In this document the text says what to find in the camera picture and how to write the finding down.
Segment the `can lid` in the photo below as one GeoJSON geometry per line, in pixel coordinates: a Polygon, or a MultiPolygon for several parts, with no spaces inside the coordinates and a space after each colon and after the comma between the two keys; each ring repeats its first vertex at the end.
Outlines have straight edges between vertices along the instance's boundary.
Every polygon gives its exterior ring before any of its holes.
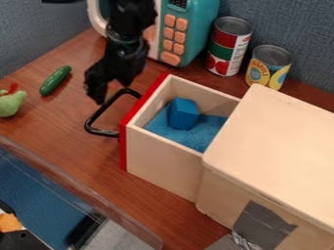
{"type": "Polygon", "coordinates": [[[253,55],[254,58],[272,66],[286,66],[292,62],[286,50],[274,45],[260,45],[254,49],[253,55]]]}
{"type": "Polygon", "coordinates": [[[217,18],[215,26],[222,32],[230,35],[248,35],[253,31],[247,21],[235,17],[217,18]]]}

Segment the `green toy vegetable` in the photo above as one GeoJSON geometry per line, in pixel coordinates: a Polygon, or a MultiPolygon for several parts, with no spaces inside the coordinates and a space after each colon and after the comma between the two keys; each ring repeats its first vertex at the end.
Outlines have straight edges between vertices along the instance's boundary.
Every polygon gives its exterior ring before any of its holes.
{"type": "Polygon", "coordinates": [[[39,89],[39,93],[43,96],[49,96],[61,83],[66,79],[71,71],[71,67],[66,65],[57,69],[50,75],[39,89]]]}
{"type": "Polygon", "coordinates": [[[15,115],[23,104],[27,93],[17,91],[19,84],[13,83],[9,91],[0,90],[0,117],[15,115]]]}

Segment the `wooden box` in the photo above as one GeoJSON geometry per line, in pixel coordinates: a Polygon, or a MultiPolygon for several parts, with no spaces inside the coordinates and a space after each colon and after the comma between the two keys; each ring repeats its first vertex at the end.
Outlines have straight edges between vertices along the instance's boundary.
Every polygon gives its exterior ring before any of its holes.
{"type": "Polygon", "coordinates": [[[203,174],[202,153],[145,129],[176,97],[197,102],[201,113],[230,116],[239,99],[183,78],[163,74],[120,123],[122,169],[195,202],[203,174]]]}
{"type": "Polygon", "coordinates": [[[334,247],[334,115],[254,85],[203,155],[196,207],[233,229],[250,201],[297,227],[275,249],[334,247]]]}

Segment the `teal toy microwave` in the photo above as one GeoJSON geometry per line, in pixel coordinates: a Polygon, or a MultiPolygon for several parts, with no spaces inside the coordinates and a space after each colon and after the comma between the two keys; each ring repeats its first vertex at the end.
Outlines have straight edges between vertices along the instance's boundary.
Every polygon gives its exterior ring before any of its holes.
{"type": "MultiPolygon", "coordinates": [[[[88,0],[88,14],[94,29],[105,36],[109,0],[88,0]]],[[[155,0],[158,13],[155,26],[145,37],[150,44],[148,56],[182,67],[204,49],[211,24],[217,17],[220,0],[155,0]]]]}

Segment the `wooden table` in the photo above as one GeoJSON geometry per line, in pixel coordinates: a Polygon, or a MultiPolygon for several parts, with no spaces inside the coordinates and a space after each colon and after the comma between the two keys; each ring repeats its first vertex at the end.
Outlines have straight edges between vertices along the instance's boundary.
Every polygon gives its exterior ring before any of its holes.
{"type": "MultiPolygon", "coordinates": [[[[101,57],[104,44],[98,33],[88,29],[2,79],[0,89],[13,81],[19,82],[27,91],[28,99],[15,117],[0,119],[0,133],[58,165],[87,188],[112,201],[160,235],[165,249],[203,249],[228,231],[198,212],[194,204],[119,170],[117,140],[93,136],[83,129],[86,119],[97,109],[85,95],[83,73],[101,57]],[[38,93],[41,83],[64,64],[72,66],[72,76],[54,95],[41,98],[38,93]]],[[[146,70],[132,88],[144,93],[165,70],[239,98],[248,89],[242,74],[221,78],[207,71],[199,60],[182,69],[148,61],[146,70]]],[[[282,92],[334,111],[334,96],[310,85],[287,79],[282,92]]],[[[127,98],[117,101],[98,125],[116,128],[117,121],[133,103],[134,100],[127,98]]],[[[56,179],[70,188],[67,180],[56,179]]]]}

